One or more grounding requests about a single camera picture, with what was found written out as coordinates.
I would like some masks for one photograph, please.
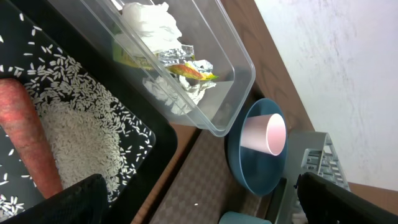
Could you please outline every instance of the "pink paper cup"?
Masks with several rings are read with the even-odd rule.
[[[286,142],[283,117],[269,114],[247,118],[243,127],[241,146],[278,156]]]

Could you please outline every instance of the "clear plastic container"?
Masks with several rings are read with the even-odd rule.
[[[138,35],[121,17],[118,9],[129,2],[169,4],[168,12],[182,32],[180,41],[193,45],[196,60],[213,64],[216,86],[206,90],[196,105],[157,60]],[[170,122],[209,129],[215,136],[230,130],[255,80],[254,65],[219,0],[50,0],[50,3],[97,51]],[[125,33],[126,46],[114,38]],[[131,49],[139,49],[137,57]],[[147,91],[145,82],[161,77],[157,85],[165,98]]]

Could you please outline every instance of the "teal bowl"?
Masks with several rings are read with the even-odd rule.
[[[228,134],[228,165],[235,179],[258,196],[269,194],[278,184],[285,167],[287,139],[283,151],[272,156],[241,146],[241,135],[247,118],[266,114],[280,114],[279,106],[270,99],[255,102],[248,110],[242,109]]]

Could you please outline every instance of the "white wall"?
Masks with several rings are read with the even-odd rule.
[[[398,190],[398,1],[256,3],[348,181]]]

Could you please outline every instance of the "gray dish rack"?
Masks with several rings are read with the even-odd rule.
[[[313,172],[350,191],[343,168],[328,133],[292,132],[289,134],[289,151],[283,178],[285,189],[275,224],[290,224],[294,217],[302,217],[297,190],[293,188],[300,174]]]

